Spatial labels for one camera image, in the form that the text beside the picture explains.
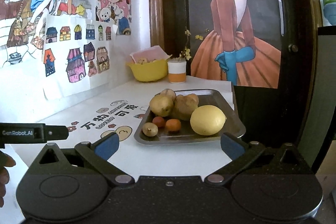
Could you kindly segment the person's left hand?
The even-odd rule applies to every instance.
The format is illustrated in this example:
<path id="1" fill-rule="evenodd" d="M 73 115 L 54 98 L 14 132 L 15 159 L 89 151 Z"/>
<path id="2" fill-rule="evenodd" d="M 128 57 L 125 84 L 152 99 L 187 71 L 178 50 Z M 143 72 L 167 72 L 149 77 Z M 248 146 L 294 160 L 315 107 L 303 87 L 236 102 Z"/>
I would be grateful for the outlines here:
<path id="1" fill-rule="evenodd" d="M 4 205 L 4 196 L 6 195 L 6 185 L 10 181 L 10 175 L 7 168 L 16 165 L 16 161 L 6 153 L 1 152 L 0 156 L 0 207 Z"/>

